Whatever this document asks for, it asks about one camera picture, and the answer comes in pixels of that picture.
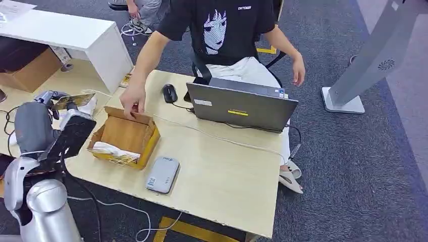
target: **white pants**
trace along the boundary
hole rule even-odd
[[[150,26],[158,22],[157,11],[161,7],[162,0],[134,0],[140,13],[140,22]],[[126,0],[112,0],[112,4],[126,5]]]
[[[212,77],[221,78],[237,82],[252,83],[271,87],[280,87],[277,79],[254,57],[246,57],[232,66],[206,65]],[[285,159],[290,156],[290,143],[288,138],[288,128],[283,131],[282,154]]]

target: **yellow sticker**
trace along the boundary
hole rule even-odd
[[[244,112],[237,112],[237,111],[232,111],[232,110],[228,110],[228,113],[238,114],[238,115],[242,115],[242,116],[248,116],[248,114],[247,114],[247,113],[244,113]]]

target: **white slide sandal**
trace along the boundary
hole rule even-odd
[[[287,166],[288,170],[293,173],[294,179],[299,179],[302,176],[302,171],[291,159],[288,160]]]
[[[290,190],[297,192],[299,194],[303,194],[302,186],[296,181],[294,175],[291,171],[280,171],[280,175],[278,177],[278,181],[288,187]]]

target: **cardboard box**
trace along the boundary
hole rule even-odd
[[[88,150],[97,158],[107,159],[113,163],[126,164],[133,168],[145,168],[159,138],[153,118],[135,113],[136,120],[129,120],[123,109],[105,106],[108,117],[104,125],[91,138]],[[118,147],[121,150],[140,154],[138,160],[130,160],[126,156],[117,156],[98,152],[93,149],[95,142],[101,141]]]
[[[34,92],[61,66],[61,61],[48,48],[19,71],[0,73],[0,84],[26,92]]]

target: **gray power bank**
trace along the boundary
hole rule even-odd
[[[180,163],[170,157],[158,157],[147,178],[146,188],[159,193],[170,192]]]

